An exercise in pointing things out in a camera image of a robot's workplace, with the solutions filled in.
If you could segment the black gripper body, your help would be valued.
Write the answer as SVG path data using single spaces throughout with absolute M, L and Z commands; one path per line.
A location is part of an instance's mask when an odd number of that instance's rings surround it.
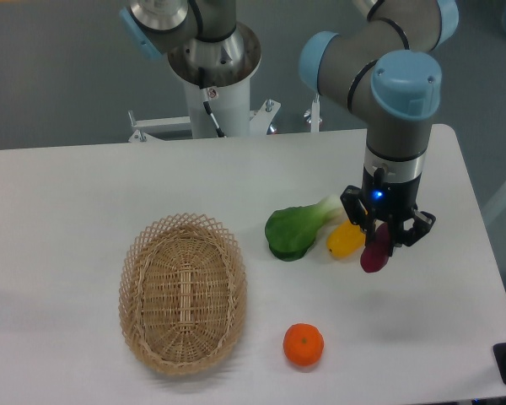
M 342 206 L 352 224 L 362 232 L 365 219 L 372 215 L 376 223 L 394 220 L 397 224 L 397 245 L 412 246 L 430 232 L 436 221 L 431 213 L 420 211 L 416 199 L 421 177 L 395 183 L 388 181 L 387 171 L 378 168 L 373 174 L 363 172 L 360 187 L 347 186 L 340 196 Z

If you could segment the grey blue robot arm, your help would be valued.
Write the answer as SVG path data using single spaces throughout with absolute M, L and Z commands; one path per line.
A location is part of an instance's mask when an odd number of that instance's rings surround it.
M 359 1 L 355 36 L 323 31 L 304 45 L 301 80 L 367 126 L 361 186 L 342 194 L 366 245 L 411 246 L 435 218 L 416 204 L 440 103 L 442 72 L 431 51 L 459 23 L 453 1 Z M 130 1 L 120 19 L 143 55 L 166 58 L 186 90 L 195 138 L 252 134 L 250 77 L 261 60 L 256 35 L 233 1 Z

